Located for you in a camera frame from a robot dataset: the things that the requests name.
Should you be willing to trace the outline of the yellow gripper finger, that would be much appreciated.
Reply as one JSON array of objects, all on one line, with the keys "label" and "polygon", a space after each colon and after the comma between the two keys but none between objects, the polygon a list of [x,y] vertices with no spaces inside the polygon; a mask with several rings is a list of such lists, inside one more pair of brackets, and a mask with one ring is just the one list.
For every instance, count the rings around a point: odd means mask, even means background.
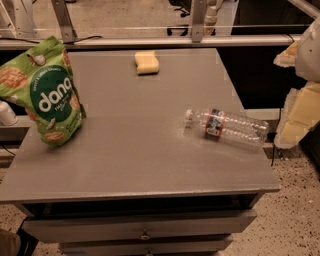
[{"label": "yellow gripper finger", "polygon": [[273,63],[280,67],[294,67],[296,63],[296,54],[297,54],[298,42],[293,42],[288,46],[284,51],[278,54]]},{"label": "yellow gripper finger", "polygon": [[292,88],[285,100],[274,144],[281,149],[296,146],[320,122],[320,83]]}]

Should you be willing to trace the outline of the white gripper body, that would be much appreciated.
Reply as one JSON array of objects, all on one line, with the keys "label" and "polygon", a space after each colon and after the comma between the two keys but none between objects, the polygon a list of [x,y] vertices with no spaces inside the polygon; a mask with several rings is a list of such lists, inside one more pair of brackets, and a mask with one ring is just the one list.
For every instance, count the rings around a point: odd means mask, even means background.
[{"label": "white gripper body", "polygon": [[320,81],[320,16],[298,42],[295,70],[297,76],[307,81]]}]

